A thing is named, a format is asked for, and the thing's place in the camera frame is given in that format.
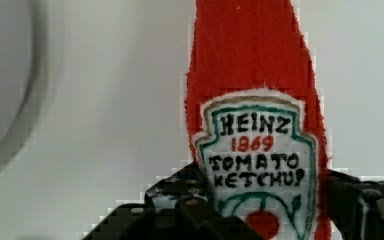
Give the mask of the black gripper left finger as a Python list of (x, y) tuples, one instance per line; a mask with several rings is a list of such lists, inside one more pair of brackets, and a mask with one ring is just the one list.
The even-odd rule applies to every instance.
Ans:
[(243, 220), (210, 204), (209, 184), (189, 164), (145, 192), (144, 202), (112, 210), (82, 240), (264, 240)]

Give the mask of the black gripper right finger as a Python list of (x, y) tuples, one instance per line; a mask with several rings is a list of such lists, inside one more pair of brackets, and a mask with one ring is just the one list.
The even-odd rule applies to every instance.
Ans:
[(343, 240), (384, 240), (384, 181), (362, 181), (328, 170), (327, 215)]

